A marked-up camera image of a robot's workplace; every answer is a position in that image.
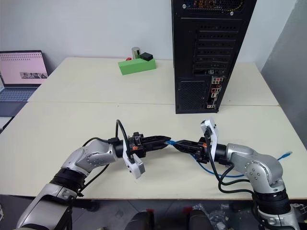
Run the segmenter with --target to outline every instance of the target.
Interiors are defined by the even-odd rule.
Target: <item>desk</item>
[[[113,137],[117,118],[128,135],[140,131],[145,136],[197,141],[202,136],[200,123],[209,116],[219,127],[219,143],[243,144],[275,157],[292,151],[281,161],[287,192],[291,199],[307,198],[307,151],[279,106],[224,105],[217,114],[176,115],[174,105],[116,103],[27,103],[0,135],[0,194],[37,195],[87,139]],[[85,198],[251,198],[245,193],[222,194],[214,176],[172,147],[149,152],[143,162],[146,173],[138,180],[122,160],[111,164],[84,191]]]
[[[65,59],[29,99],[30,102],[174,104],[173,61],[157,69],[121,75],[122,59]],[[235,65],[221,105],[278,105],[254,63]]]

